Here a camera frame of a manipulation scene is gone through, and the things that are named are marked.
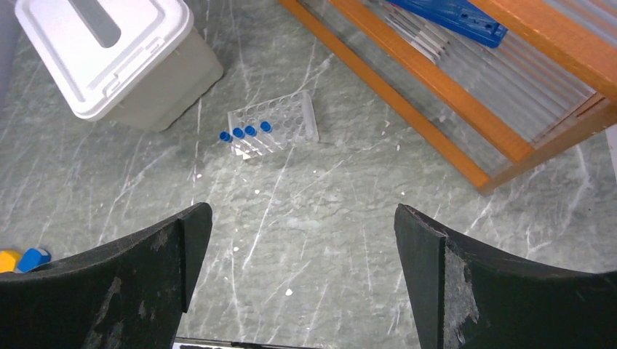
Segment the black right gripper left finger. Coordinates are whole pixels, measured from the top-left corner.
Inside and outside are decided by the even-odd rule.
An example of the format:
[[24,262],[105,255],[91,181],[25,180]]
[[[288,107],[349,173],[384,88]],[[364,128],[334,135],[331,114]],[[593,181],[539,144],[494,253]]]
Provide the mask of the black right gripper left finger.
[[171,348],[212,232],[199,202],[27,273],[1,275],[3,348]]

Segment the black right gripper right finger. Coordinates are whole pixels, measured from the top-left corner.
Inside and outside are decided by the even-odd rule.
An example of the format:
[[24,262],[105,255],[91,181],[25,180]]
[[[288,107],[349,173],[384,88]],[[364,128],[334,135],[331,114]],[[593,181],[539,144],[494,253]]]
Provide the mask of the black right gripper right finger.
[[422,348],[614,348],[616,273],[534,262],[406,204],[394,231]]

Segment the blue capped test tube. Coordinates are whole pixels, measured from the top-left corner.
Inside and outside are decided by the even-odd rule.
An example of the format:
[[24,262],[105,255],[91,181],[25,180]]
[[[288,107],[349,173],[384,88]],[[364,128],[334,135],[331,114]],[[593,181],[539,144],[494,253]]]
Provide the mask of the blue capped test tube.
[[262,121],[260,123],[260,129],[265,134],[265,136],[269,138],[273,145],[278,148],[286,147],[287,140],[285,139],[284,135],[280,131],[275,130],[274,126],[270,122]]
[[222,142],[231,147],[231,152],[233,155],[240,156],[242,160],[248,160],[250,158],[251,148],[247,147],[243,142],[232,136],[229,132],[222,131],[219,134],[219,138]]
[[235,127],[232,130],[234,141],[239,145],[243,152],[250,154],[251,156],[261,156],[262,152],[259,148],[253,146],[249,140],[246,139],[244,131],[240,127]]
[[251,137],[251,140],[254,140],[258,144],[261,150],[268,153],[274,152],[274,144],[270,138],[262,132],[260,133],[254,126],[246,126],[244,128],[244,132],[246,135]]

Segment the white bin lid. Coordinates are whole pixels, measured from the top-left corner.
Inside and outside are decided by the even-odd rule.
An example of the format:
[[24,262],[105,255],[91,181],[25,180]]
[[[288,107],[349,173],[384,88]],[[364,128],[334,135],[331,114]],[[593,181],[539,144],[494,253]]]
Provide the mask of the white bin lid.
[[187,38],[184,1],[16,1],[15,16],[75,116],[97,121]]

